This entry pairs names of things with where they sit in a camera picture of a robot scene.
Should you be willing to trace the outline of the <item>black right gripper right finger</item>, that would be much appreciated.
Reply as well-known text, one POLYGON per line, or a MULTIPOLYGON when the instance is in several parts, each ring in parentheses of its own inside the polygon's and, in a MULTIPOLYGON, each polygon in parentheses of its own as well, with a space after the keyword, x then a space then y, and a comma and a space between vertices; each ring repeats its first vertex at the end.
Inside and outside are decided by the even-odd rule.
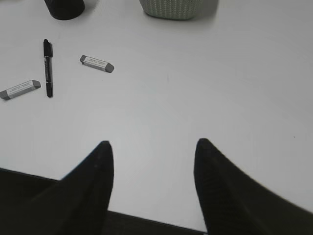
POLYGON ((210 235, 311 235, 313 214, 271 192, 208 139, 197 142, 194 182, 210 235))

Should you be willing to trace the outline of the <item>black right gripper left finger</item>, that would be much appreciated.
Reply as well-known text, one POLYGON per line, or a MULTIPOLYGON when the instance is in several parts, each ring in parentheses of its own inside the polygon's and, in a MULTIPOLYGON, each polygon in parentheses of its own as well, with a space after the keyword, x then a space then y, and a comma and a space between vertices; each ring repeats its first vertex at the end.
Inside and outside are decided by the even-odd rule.
POLYGON ((14 233, 101 234, 113 178, 112 146, 109 141, 102 141, 68 175, 19 209, 14 233))

